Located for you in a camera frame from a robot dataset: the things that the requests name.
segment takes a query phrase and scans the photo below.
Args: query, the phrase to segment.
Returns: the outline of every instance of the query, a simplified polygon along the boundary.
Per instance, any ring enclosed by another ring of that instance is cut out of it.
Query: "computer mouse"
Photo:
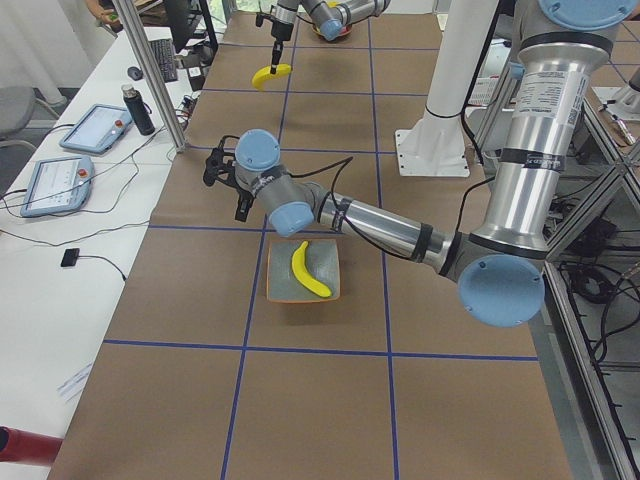
[[[144,76],[142,75],[142,70],[138,67],[127,68],[127,75],[129,75],[132,80],[140,80]]]

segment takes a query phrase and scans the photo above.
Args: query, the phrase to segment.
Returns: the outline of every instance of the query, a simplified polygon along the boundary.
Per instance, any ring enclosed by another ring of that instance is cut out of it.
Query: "black bottle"
[[[151,135],[156,128],[153,126],[140,92],[133,88],[132,85],[127,84],[122,86],[122,93],[124,95],[124,103],[129,109],[131,118],[133,118],[140,134]]]

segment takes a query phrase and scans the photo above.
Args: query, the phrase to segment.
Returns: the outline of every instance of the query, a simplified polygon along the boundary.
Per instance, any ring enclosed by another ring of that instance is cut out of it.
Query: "table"
[[[269,302],[282,239],[202,182],[222,135],[264,128],[293,172],[353,155],[339,193],[450,231],[482,168],[401,177],[394,153],[440,41],[433,16],[383,15],[332,45],[297,22],[294,74],[257,92],[273,39],[230,20],[187,130],[201,148],[176,158],[50,480],[571,477],[527,327],[483,325],[427,267],[316,227],[296,240],[336,239],[340,299]],[[464,231],[487,198],[474,191]]]
[[[168,38],[168,28],[146,28],[149,39]],[[133,82],[126,74],[137,65],[125,32],[120,33],[105,57],[69,104],[58,124],[76,122],[94,103],[121,105],[120,86],[132,83],[152,109],[156,131],[162,120],[144,80]],[[191,94],[186,72],[167,83],[174,105]],[[35,162],[69,155],[58,146],[68,130],[52,132],[35,152],[10,190],[25,188]],[[125,159],[149,137],[135,126],[111,150],[92,157],[96,173],[106,172],[93,182],[84,208],[108,210],[122,186],[136,172]],[[0,229],[25,237],[60,243],[101,229],[140,224],[149,219],[171,168],[174,155],[169,134],[160,131],[135,155],[139,169],[113,211],[104,214],[77,213],[66,218],[17,219],[0,211]],[[19,196],[9,204],[20,203]],[[12,209],[19,212],[19,207]],[[144,237],[146,226],[97,235],[68,247],[79,247],[81,255],[101,255],[125,273]],[[0,289],[0,363],[3,365],[0,394],[0,424],[52,436],[64,436],[77,406],[79,395],[65,401],[57,388],[76,372],[93,362],[116,307],[124,282],[107,262],[80,259],[71,269],[62,269],[65,246],[45,247],[0,234],[0,264],[4,279]],[[17,464],[0,464],[5,480],[45,478],[49,469]]]

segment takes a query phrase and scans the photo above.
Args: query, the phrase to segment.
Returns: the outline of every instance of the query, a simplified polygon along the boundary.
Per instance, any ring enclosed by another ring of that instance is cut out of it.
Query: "office chair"
[[[31,87],[0,87],[0,148],[20,146],[36,151],[35,145],[26,140],[9,139],[10,135],[27,126],[36,103],[41,105],[53,118],[59,115],[45,102],[36,98]]]

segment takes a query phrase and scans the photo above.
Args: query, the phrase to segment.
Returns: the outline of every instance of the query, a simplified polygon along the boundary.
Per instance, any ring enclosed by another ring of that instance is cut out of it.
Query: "metal pole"
[[[184,132],[176,117],[171,97],[169,97],[169,92],[162,79],[158,64],[151,52],[149,40],[144,33],[144,26],[138,11],[132,0],[113,0],[113,3],[118,12],[118,18],[127,32],[133,53],[145,74],[147,85],[151,90],[153,99],[156,101],[164,125],[171,134],[176,150],[182,152],[186,145]]]

